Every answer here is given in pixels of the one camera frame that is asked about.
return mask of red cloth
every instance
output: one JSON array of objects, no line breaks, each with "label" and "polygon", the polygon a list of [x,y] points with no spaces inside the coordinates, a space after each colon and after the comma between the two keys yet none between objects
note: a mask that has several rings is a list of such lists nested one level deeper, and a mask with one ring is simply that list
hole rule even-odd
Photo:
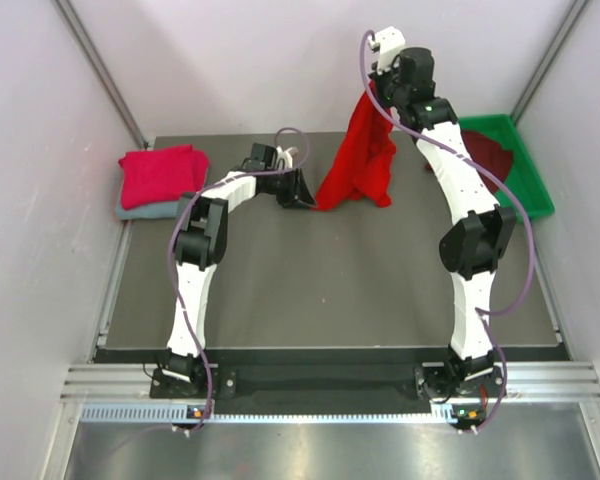
[{"label": "red cloth", "polygon": [[204,186],[207,156],[191,145],[128,152],[118,160],[124,171],[120,205],[125,210],[156,202],[178,200],[184,192]]},{"label": "red cloth", "polygon": [[343,200],[359,200],[363,196],[378,207],[391,205],[387,188],[391,160],[396,153],[396,146],[389,139],[392,128],[367,94],[362,94],[331,170],[316,193],[316,210],[331,210]]},{"label": "red cloth", "polygon": [[[504,182],[507,179],[513,166],[512,151],[503,149],[495,140],[471,130],[462,130],[462,141],[474,162],[489,170],[498,180]],[[431,170],[431,165],[427,163],[426,169]],[[482,174],[480,178],[491,193],[498,191],[491,180]]]}]

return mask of stack of folded cloth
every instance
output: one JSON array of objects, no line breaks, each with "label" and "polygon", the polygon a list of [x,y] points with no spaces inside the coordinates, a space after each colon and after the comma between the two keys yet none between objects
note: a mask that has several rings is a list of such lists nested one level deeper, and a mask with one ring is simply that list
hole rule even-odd
[{"label": "stack of folded cloth", "polygon": [[124,172],[120,220],[175,217],[180,196],[200,190],[209,168],[207,156],[191,145],[129,152],[118,164]]}]

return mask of hanging red cloth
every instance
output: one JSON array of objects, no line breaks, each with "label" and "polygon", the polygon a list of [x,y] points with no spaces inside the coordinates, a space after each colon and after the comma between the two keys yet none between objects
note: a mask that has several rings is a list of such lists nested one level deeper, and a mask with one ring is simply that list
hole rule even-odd
[{"label": "hanging red cloth", "polygon": [[396,153],[389,139],[392,128],[363,93],[331,170],[316,193],[316,210],[331,210],[346,199],[359,200],[363,196],[378,207],[391,205],[387,189]]}]

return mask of green bin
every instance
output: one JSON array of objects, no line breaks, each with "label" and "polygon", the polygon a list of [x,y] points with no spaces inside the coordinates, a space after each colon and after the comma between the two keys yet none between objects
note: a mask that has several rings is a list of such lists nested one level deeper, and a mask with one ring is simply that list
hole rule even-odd
[{"label": "green bin", "polygon": [[[463,130],[480,132],[498,142],[505,150],[513,151],[513,165],[504,183],[518,197],[530,218],[538,218],[554,212],[551,197],[508,115],[466,117],[461,118],[459,123]],[[500,205],[512,206],[503,192],[498,191],[496,198]]]}]

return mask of folded towel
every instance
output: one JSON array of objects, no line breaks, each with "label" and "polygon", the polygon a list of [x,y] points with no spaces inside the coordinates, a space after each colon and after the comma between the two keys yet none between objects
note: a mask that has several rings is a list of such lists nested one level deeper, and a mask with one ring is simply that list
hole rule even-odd
[{"label": "folded towel", "polygon": [[150,203],[131,210],[122,208],[120,202],[116,205],[116,215],[120,220],[175,218],[177,212],[178,202]]},{"label": "folded towel", "polygon": [[359,200],[362,196],[378,207],[391,205],[387,188],[396,153],[389,138],[392,128],[363,93],[331,170],[316,194],[317,210],[330,210],[346,199]]},{"label": "folded towel", "polygon": [[191,145],[129,152],[118,161],[124,171],[120,205],[132,210],[143,205],[177,201],[184,192],[203,187],[207,156]]}]

